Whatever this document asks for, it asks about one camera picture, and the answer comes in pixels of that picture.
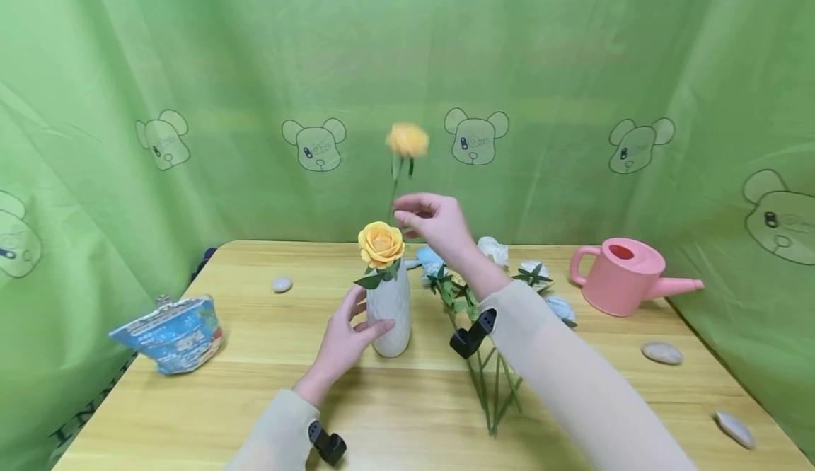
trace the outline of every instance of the green backdrop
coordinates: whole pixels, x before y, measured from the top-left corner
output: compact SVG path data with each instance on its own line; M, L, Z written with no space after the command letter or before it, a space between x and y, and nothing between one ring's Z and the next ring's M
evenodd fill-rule
M0 0L0 469L115 384L210 245L354 240L412 187L505 243L648 240L815 455L815 0ZM292 121L284 127L284 122Z

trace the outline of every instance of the sleeve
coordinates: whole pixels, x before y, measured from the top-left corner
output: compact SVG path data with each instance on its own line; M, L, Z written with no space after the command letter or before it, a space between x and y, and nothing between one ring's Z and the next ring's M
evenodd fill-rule
M598 471L696 470L626 379L520 281L489 295L492 341Z
M320 411L294 391L280 390L226 471L302 471L311 451L308 427Z

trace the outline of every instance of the bear print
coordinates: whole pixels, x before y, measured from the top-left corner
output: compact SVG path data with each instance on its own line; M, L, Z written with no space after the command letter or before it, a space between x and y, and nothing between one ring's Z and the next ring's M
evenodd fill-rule
M671 142L675 131L674 122L667 117L650 127L638 127L631 119L623 119L609 135L611 145L617 146L609 167L617 174L632 174L645 169L651 162L654 146Z
M495 140L509 131L509 118L495 112L487 119L478 119L454 108L445 116L444 128L456 135L451 150L456 160L467 165L487 165L495 158Z
M760 170L741 189L756 205L744 219L763 249L804 266L815 266L815 197L790 192L775 170Z
M328 172L340 166L337 144L345 140L345 125L333 117L322 127L303 128L299 123L283 123L283 138L297 147L297 160L306 170Z
M11 278L22 278L37 266L42 246L23 221L25 205L10 193L0 192L0 269Z
M187 134L187 122L175 110L165 110L158 119L136 122L141 147L150 150L159 170L172 169L190 159L190 150L181 140Z

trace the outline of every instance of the ceramic vase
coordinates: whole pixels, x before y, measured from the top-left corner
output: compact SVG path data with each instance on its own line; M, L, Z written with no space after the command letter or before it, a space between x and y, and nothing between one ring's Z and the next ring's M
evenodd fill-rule
M408 268L400 261L395 279L382 281L376 289L368 290L368 321L392 319L396 326L390 332L374 341L374 349L386 358L396 358L402 354L410 342L411 298Z

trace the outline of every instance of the left hand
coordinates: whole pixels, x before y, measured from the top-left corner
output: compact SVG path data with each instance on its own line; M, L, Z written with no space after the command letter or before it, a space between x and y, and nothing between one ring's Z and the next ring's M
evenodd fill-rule
M359 285L348 290L328 320L314 364L294 386L294 391L314 407L320 406L331 385L353 367L363 351L396 324L393 320L381 320L369 326L368 321L363 321L352 327L352 319L368 307L364 299L365 289Z

